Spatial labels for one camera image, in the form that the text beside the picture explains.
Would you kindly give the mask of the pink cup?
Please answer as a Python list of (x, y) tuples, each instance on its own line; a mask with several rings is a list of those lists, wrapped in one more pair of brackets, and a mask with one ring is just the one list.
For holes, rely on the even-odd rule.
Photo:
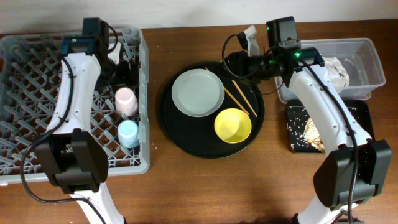
[(128, 87), (122, 87), (115, 93), (116, 111), (122, 115), (133, 116), (138, 112), (138, 101), (134, 92)]

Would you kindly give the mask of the light blue cup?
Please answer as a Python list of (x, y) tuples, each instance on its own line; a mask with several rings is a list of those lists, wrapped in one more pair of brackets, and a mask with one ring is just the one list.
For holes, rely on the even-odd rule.
[(125, 120), (118, 126), (119, 143), (126, 148), (134, 148), (139, 145), (139, 127), (131, 120)]

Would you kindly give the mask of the yellow bowl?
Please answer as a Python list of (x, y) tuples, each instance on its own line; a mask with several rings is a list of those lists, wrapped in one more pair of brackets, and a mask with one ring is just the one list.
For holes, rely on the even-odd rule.
[(221, 111), (215, 118), (216, 135), (228, 144), (237, 144), (246, 140), (251, 134), (252, 122), (242, 110), (228, 108)]

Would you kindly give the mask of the white napkin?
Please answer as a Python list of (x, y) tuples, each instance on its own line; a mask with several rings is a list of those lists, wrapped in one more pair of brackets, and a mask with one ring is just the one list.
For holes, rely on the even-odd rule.
[(324, 57), (325, 67), (328, 70), (328, 77), (335, 90), (340, 93), (344, 87), (349, 86), (350, 77), (342, 63), (336, 57)]

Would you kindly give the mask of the food scraps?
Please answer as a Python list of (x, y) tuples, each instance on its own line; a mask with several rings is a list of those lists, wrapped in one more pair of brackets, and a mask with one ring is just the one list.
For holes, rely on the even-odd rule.
[(309, 145), (311, 145), (318, 151), (322, 153), (325, 152), (325, 147), (320, 137), (320, 133), (318, 132), (318, 129), (316, 128), (315, 123), (311, 118), (309, 118), (305, 124), (304, 140), (306, 140)]

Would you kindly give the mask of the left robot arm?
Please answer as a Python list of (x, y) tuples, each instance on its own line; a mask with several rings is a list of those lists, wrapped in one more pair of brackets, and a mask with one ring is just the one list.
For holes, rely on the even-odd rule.
[(49, 182), (70, 198), (42, 199), (29, 188), (24, 166), (22, 184), (41, 203), (77, 202), (90, 223), (125, 223), (106, 186), (108, 157), (91, 133), (95, 91), (139, 84), (139, 67), (121, 60), (121, 43), (109, 43), (115, 29), (99, 17), (85, 18), (80, 35), (66, 36), (60, 46), (62, 80), (55, 111), (44, 133), (23, 153), (35, 154)]

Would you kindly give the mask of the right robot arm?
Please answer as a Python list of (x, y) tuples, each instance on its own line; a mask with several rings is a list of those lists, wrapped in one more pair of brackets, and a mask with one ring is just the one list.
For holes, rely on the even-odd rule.
[(242, 51), (223, 54), (224, 69), (234, 80), (259, 83), (281, 77), (314, 122), (326, 158), (313, 177), (315, 197), (292, 223), (336, 223), (354, 207), (383, 189), (392, 151), (375, 141), (349, 112), (328, 78), (325, 61), (315, 47), (302, 48), (293, 17), (266, 24), (269, 48), (261, 52), (255, 27), (237, 34)]

